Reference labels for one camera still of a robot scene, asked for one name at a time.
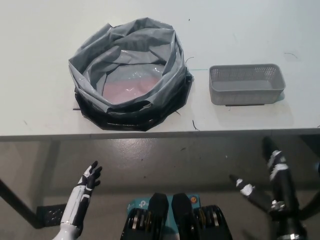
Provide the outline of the white and black left hand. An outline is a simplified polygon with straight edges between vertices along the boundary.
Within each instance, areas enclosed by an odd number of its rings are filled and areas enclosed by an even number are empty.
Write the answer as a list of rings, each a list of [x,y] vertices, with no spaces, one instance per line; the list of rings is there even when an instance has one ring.
[[[83,173],[73,188],[61,219],[62,224],[70,224],[80,228],[83,226],[92,193],[101,181],[102,167],[98,161],[93,162]]]

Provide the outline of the black and white right hand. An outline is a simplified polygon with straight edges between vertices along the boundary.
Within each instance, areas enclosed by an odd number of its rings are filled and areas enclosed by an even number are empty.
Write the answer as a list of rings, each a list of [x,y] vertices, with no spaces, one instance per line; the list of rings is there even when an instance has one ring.
[[[262,155],[267,166],[273,198],[259,191],[253,184],[234,174],[230,180],[254,206],[270,214],[293,216],[299,212],[299,202],[291,171],[282,150],[270,137],[262,140]]]

